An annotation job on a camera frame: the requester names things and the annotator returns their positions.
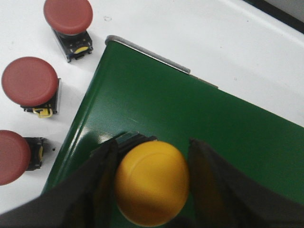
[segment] yellow clip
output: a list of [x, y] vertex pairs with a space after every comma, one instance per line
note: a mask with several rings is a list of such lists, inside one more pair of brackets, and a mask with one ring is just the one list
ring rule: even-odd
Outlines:
[[51, 108], [33, 108], [33, 113], [37, 114], [39, 118], [49, 118], [53, 115]]
[[89, 47], [80, 47], [74, 52], [74, 54], [78, 54], [78, 53], [86, 51], [88, 49], [89, 49]]

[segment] green mat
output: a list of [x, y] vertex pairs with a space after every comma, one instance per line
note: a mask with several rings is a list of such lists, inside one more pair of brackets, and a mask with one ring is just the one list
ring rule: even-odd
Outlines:
[[[206, 141], [247, 176], [304, 205], [304, 128], [220, 91], [184, 67], [111, 36], [44, 191], [98, 144], [137, 131], [176, 146]], [[193, 217], [189, 198], [182, 214]], [[136, 227], [116, 209], [112, 227]]]

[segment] white surface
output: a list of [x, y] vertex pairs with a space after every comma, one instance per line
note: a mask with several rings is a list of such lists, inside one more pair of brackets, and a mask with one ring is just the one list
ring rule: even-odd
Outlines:
[[221, 90], [304, 126], [303, 34], [241, 0], [90, 2], [94, 19], [88, 32], [94, 51], [70, 64], [44, 19], [44, 1], [1, 2], [0, 70], [18, 57], [40, 57], [54, 67], [63, 86], [60, 114], [50, 119], [24, 113], [0, 90], [0, 129], [24, 137], [45, 137], [49, 144], [40, 170], [0, 186], [0, 213], [40, 194], [110, 34], [184, 65]]

